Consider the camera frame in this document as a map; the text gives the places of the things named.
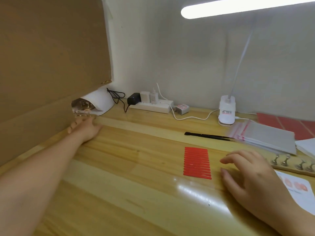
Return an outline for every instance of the black power adapter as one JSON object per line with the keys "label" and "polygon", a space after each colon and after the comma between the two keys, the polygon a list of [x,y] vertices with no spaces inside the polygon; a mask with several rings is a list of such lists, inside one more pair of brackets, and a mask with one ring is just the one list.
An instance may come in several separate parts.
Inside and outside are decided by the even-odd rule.
{"label": "black power adapter", "polygon": [[141,102],[140,93],[133,93],[128,99],[128,105],[136,105],[137,103]]}

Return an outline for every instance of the white paper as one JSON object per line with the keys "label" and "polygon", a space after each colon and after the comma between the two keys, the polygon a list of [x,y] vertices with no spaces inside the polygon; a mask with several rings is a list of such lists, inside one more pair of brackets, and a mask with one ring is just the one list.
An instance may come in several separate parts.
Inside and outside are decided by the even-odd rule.
{"label": "white paper", "polygon": [[315,215],[315,196],[311,184],[302,178],[275,171],[284,185],[288,188],[292,198],[304,210]]}

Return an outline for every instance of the wooden desk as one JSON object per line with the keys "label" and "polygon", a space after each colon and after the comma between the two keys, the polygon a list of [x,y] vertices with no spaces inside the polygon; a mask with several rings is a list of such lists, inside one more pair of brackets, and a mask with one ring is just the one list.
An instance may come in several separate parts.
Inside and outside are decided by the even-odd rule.
{"label": "wooden desk", "polygon": [[[204,118],[208,112],[192,109],[185,116]],[[97,118],[103,129],[79,148],[34,235],[278,235],[244,210],[221,182],[220,167],[233,166],[219,159],[249,147],[184,135],[225,134],[217,118],[214,113],[207,121],[176,121],[171,114],[137,109],[125,114],[115,105]],[[7,163],[0,173],[65,134]],[[212,180],[183,176],[184,147],[208,149]],[[314,178],[291,174],[315,188]]]}

